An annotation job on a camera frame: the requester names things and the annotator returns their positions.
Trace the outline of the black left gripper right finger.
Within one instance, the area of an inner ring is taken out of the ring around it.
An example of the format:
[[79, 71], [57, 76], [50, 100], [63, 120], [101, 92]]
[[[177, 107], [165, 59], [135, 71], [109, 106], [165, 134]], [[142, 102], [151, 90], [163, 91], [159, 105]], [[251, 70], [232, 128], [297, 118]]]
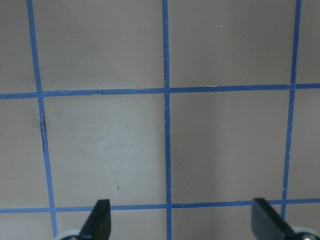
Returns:
[[298, 234], [264, 198], [253, 198], [251, 230], [257, 240], [294, 240]]

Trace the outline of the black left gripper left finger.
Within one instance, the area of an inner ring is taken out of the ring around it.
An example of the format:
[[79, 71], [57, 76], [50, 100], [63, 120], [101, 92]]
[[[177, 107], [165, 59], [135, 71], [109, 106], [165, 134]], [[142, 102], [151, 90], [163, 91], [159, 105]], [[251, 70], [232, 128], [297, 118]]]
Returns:
[[109, 199], [100, 199], [94, 205], [82, 226], [79, 240], [108, 240], [111, 235], [111, 206]]

